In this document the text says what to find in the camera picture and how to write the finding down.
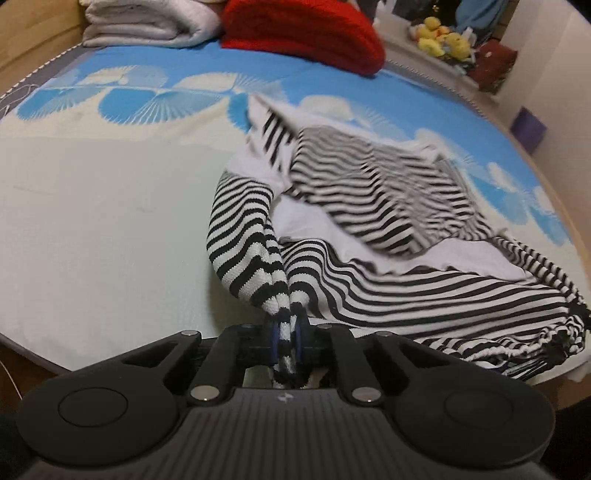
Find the circular button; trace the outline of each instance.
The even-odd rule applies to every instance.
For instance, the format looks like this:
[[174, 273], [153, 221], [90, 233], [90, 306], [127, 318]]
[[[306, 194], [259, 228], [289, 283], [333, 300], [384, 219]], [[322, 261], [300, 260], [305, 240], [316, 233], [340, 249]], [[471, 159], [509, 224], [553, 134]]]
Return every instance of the circular button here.
[[69, 394], [60, 416], [77, 427], [102, 427], [119, 420], [127, 411], [127, 399], [109, 388], [85, 388]]
[[445, 410], [456, 422], [482, 430], [501, 428], [513, 414], [511, 402], [503, 395], [476, 390], [450, 395]]

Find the metal screw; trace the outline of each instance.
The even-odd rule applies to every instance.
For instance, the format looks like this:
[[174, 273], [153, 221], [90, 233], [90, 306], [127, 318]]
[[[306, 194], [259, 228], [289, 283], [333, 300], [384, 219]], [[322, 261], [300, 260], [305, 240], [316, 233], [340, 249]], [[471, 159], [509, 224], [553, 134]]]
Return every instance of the metal screw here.
[[198, 385], [191, 390], [191, 396], [201, 401], [215, 400], [219, 394], [220, 391], [212, 385]]
[[359, 387], [353, 390], [353, 398], [358, 401], [362, 401], [365, 403], [372, 403], [378, 401], [382, 394], [379, 390], [376, 390], [373, 387]]

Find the white fabric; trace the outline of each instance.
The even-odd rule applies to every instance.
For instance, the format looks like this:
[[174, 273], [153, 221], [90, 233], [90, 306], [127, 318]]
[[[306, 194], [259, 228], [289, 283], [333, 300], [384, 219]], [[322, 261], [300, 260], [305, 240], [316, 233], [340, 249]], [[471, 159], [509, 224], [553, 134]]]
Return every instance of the white fabric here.
[[193, 47], [222, 30], [223, 6], [195, 0], [80, 0], [88, 5], [85, 47]]
[[[378, 273], [403, 274], [415, 267], [425, 266], [437, 270], [452, 267], [459, 271], [474, 272], [502, 280], [522, 280], [530, 276], [522, 268], [509, 262], [496, 247], [485, 241], [468, 242], [449, 238], [433, 246], [425, 254], [410, 260], [395, 258], [392, 255], [374, 250], [358, 238], [346, 233], [331, 220], [322, 208], [295, 200], [288, 195], [281, 195], [291, 187], [287, 173], [288, 168], [285, 167], [289, 166], [293, 149], [296, 146], [293, 143], [289, 147], [284, 147], [275, 166], [271, 166], [263, 146], [260, 144], [261, 136], [256, 133], [263, 128], [269, 106], [281, 109], [285, 113], [285, 118], [296, 130], [299, 130], [303, 125], [310, 124], [337, 125], [341, 129], [349, 129], [356, 135], [361, 133], [365, 138], [373, 141], [378, 141], [378, 138], [361, 129], [305, 113], [301, 109], [261, 96], [251, 95], [248, 103], [252, 129], [247, 137], [246, 145], [232, 157], [226, 168], [237, 175], [259, 180], [273, 189], [276, 198], [272, 206], [271, 222], [277, 238], [325, 240], [333, 246], [342, 261], [346, 262], [357, 258], [370, 262]], [[379, 141], [426, 158], [435, 159], [438, 154], [435, 147], [422, 142], [395, 142], [384, 141], [384, 139], [379, 139]]]

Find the mattress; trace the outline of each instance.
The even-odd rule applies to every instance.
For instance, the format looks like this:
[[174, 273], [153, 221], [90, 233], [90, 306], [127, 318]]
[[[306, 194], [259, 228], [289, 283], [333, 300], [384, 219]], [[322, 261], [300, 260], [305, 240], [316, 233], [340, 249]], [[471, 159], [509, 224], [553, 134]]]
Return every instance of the mattress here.
[[[587, 296], [576, 250], [534, 173], [490, 122], [440, 89], [216, 42], [110, 47], [76, 60], [0, 122], [0, 333], [78, 369], [179, 330], [212, 337], [261, 322], [223, 290], [205, 249], [251, 93], [437, 144], [489, 223], [563, 267]], [[586, 349], [544, 380], [588, 359]]]

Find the striped clothing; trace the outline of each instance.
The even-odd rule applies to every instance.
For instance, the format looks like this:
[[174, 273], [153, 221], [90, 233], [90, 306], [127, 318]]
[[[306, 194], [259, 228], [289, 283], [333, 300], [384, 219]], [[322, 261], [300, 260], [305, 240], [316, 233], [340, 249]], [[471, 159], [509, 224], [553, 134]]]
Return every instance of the striped clothing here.
[[[583, 349], [589, 311], [577, 288], [531, 248], [494, 236], [439, 153], [428, 158], [416, 145], [286, 115], [260, 98], [249, 106], [253, 128], [218, 185], [207, 249], [230, 293], [277, 324], [279, 371], [295, 373], [293, 333], [302, 313], [356, 335], [390, 330], [524, 379]], [[271, 218], [281, 195], [321, 208], [334, 228], [385, 255], [416, 256], [447, 238], [485, 239], [524, 276], [429, 265], [380, 273], [362, 258], [343, 261], [322, 236], [277, 238]], [[550, 348], [558, 348], [558, 361]]]

